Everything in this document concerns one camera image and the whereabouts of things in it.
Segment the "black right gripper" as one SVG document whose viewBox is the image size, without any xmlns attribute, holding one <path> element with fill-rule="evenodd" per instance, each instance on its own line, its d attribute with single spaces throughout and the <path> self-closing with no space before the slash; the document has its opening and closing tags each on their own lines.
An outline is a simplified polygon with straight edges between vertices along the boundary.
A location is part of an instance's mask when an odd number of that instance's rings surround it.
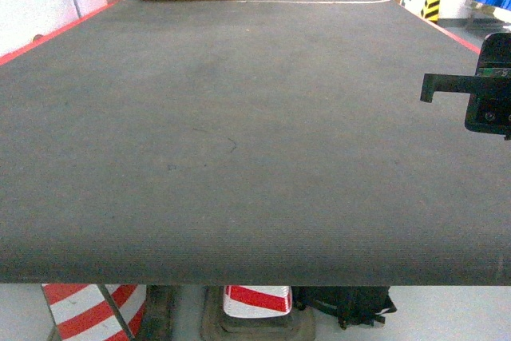
<svg viewBox="0 0 511 341">
<path fill-rule="evenodd" d="M 510 138 L 510 34 L 485 37 L 475 75 L 481 89 L 469 97 L 465 128 Z M 431 103 L 436 92 L 472 93 L 479 79 L 475 76 L 425 73 L 420 101 Z"/>
</svg>

